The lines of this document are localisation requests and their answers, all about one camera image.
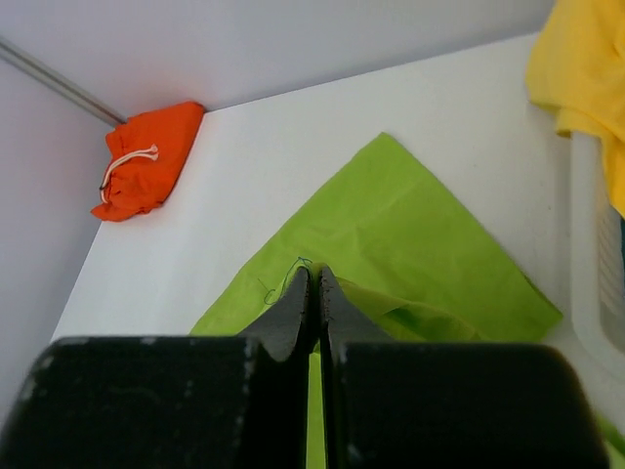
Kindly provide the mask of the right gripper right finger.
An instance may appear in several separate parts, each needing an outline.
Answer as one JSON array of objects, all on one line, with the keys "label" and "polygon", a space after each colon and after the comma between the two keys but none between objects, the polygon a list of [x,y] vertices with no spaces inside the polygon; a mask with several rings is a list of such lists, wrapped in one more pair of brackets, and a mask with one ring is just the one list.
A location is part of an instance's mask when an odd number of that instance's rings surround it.
[{"label": "right gripper right finger", "polygon": [[605,468],[571,365],[522,343],[400,342],[318,281],[330,468]]}]

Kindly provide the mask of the orange shorts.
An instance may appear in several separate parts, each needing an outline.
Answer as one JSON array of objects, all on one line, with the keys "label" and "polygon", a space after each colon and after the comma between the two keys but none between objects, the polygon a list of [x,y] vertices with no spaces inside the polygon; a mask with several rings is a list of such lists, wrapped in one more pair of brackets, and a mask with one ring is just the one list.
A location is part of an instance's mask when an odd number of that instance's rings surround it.
[{"label": "orange shorts", "polygon": [[184,102],[132,116],[108,133],[111,160],[92,215],[122,222],[162,206],[178,182],[204,114],[203,105]]}]

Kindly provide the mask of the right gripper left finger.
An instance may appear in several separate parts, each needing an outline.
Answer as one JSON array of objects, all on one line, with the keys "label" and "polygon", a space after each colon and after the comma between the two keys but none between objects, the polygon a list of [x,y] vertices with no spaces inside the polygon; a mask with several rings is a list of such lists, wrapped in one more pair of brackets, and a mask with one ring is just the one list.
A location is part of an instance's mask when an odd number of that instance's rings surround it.
[{"label": "right gripper left finger", "polygon": [[66,337],[1,431],[5,468],[302,468],[311,275],[232,336]]}]

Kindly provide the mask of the green shorts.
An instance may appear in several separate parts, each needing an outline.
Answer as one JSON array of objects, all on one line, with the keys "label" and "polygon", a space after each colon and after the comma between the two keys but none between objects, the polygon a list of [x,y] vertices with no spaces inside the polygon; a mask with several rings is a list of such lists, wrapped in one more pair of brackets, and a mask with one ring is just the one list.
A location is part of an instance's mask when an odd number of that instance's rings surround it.
[{"label": "green shorts", "polygon": [[[312,280],[305,466],[330,468],[319,340],[323,268],[400,342],[544,345],[562,320],[471,213],[388,134],[361,149],[244,264],[193,333],[241,332],[302,268]],[[622,436],[593,415],[609,457],[605,468],[622,467]]]}]

